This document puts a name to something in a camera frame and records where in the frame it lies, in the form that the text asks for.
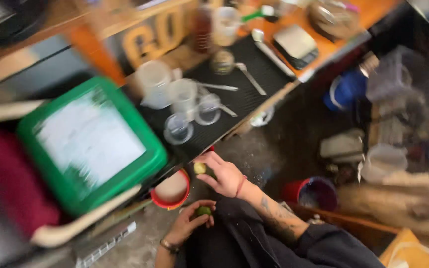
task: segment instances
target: bar mat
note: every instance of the bar mat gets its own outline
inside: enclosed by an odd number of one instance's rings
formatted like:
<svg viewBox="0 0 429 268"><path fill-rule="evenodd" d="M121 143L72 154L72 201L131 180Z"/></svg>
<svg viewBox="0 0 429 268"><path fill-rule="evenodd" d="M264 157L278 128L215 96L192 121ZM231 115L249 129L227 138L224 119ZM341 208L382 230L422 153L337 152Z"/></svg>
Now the bar mat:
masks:
<svg viewBox="0 0 429 268"><path fill-rule="evenodd" d="M239 88L236 92L208 88L211 93L220 97L222 104L233 110L238 116L231 117L227 113L221 112L220 119L207 126L198 125L193 121L193 137L188 142L175 146L180 149L177 151L182 152L183 155L180 156L187 162L193 160L226 135L232 127L292 81L270 58L259 50L251 35L237 41L228 49L233 53L236 62L246 64L248 72L266 91L267 95L260 95L247 77L237 68L228 75L217 75L211 70L209 60L206 60L194 69L187 71L184 74L186 78L196 79L203 83L230 85ZM137 108L158 136L163 137L165 120L172 114L170 108L167 107L162 110L152 110L141 106Z"/></svg>

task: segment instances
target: bottle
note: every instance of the bottle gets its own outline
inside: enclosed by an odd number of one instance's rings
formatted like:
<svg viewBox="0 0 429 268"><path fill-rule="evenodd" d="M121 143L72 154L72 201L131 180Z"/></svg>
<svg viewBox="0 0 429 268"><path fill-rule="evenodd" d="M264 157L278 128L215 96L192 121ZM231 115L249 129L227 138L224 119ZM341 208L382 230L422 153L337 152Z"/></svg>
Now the bottle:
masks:
<svg viewBox="0 0 429 268"><path fill-rule="evenodd" d="M211 9L208 0L201 0L194 15L194 49L208 53L211 47Z"/></svg>

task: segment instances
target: maroon fabric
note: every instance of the maroon fabric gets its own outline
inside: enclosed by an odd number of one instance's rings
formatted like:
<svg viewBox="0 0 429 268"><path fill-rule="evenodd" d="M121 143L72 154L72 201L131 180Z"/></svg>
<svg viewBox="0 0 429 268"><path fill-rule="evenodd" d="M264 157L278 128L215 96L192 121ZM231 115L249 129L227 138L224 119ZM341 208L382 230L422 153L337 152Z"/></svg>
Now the maroon fabric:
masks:
<svg viewBox="0 0 429 268"><path fill-rule="evenodd" d="M3 130L0 130L0 205L28 237L43 225L57 225L61 215L47 197L39 174L15 134Z"/></svg>

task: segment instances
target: green plastic crate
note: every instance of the green plastic crate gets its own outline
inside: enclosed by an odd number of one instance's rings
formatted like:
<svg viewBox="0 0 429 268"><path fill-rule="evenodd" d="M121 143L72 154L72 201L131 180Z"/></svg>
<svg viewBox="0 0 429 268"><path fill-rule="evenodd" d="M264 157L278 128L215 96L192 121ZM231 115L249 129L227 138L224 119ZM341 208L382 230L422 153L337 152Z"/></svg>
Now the green plastic crate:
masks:
<svg viewBox="0 0 429 268"><path fill-rule="evenodd" d="M65 212L80 216L156 174L162 143L108 79L92 78L39 107L17 134Z"/></svg>

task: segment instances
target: scale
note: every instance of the scale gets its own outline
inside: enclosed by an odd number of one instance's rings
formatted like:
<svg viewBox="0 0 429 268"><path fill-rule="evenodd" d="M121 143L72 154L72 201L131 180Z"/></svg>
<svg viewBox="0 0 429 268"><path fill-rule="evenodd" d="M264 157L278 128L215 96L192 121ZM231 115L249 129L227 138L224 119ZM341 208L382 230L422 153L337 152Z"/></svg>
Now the scale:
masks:
<svg viewBox="0 0 429 268"><path fill-rule="evenodd" d="M273 38L274 46L296 70L302 70L319 54L316 41L299 25L282 29Z"/></svg>

